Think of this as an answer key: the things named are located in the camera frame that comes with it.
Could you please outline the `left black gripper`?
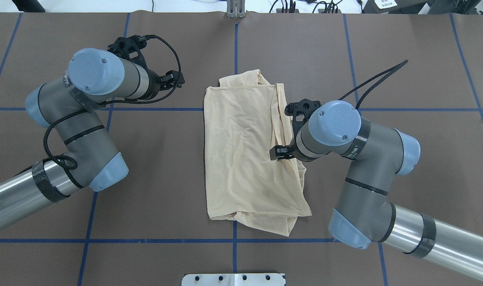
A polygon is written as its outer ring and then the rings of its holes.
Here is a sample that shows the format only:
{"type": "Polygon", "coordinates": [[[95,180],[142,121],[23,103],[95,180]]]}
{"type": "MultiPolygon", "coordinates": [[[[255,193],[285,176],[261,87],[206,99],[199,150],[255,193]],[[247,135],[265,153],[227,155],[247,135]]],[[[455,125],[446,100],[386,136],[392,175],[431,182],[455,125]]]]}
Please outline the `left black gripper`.
{"type": "Polygon", "coordinates": [[[174,53],[173,47],[157,35],[118,37],[114,43],[108,45],[107,51],[132,63],[138,72],[138,87],[131,95],[120,96],[124,100],[156,100],[160,91],[169,91],[159,98],[159,100],[164,100],[174,93],[174,88],[181,88],[185,83],[185,78],[181,72],[170,70],[164,76],[159,76],[148,68],[141,50],[147,46],[147,41],[151,39],[161,41],[174,53]]]}

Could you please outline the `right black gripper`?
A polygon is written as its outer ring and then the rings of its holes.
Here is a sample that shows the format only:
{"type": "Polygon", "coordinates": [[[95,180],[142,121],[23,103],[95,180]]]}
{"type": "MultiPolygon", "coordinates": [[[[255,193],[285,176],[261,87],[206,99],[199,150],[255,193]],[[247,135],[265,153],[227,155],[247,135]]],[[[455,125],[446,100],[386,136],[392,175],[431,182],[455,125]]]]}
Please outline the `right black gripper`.
{"type": "Polygon", "coordinates": [[[320,101],[303,99],[299,102],[289,103],[285,108],[285,115],[292,117],[294,138],[288,145],[275,145],[269,150],[269,159],[272,161],[290,160],[314,161],[322,156],[321,147],[313,138],[308,121],[312,114],[321,107],[320,101]]]}

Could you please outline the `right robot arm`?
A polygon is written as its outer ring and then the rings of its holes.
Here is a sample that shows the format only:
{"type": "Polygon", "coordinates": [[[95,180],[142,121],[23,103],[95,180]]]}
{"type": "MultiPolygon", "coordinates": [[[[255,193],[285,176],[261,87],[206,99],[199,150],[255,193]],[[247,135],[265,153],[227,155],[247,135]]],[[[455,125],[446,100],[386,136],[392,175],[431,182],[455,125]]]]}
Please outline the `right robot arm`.
{"type": "Polygon", "coordinates": [[[330,153],[351,161],[328,231],[356,249],[383,243],[483,281],[483,236],[387,200],[396,176],[417,165],[421,146],[398,129],[372,123],[343,100],[303,99],[285,107],[294,137],[269,150],[272,160],[312,162],[330,153]]]}

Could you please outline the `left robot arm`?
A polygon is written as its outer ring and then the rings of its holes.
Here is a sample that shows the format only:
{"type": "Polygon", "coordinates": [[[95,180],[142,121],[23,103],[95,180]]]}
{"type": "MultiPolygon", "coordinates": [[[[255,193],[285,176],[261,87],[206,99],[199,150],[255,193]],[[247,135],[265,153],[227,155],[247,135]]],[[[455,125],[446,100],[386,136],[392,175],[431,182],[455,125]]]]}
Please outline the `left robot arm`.
{"type": "Polygon", "coordinates": [[[122,181],[129,168],[97,111],[110,104],[152,104],[184,83],[177,70],[163,76],[147,67],[141,50],[157,35],[119,37],[107,50],[83,48],[60,78],[40,85],[25,100],[28,116],[46,129],[46,158],[0,183],[0,230],[69,198],[84,187],[95,192],[122,181]]]}

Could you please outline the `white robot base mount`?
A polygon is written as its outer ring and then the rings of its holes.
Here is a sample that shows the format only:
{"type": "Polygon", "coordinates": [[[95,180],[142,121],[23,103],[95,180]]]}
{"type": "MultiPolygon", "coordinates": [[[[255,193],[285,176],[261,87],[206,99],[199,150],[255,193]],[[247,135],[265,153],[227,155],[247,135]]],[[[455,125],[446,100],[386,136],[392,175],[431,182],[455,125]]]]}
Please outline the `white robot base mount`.
{"type": "Polygon", "coordinates": [[[187,274],[182,286],[285,286],[281,273],[215,273],[187,274]]]}

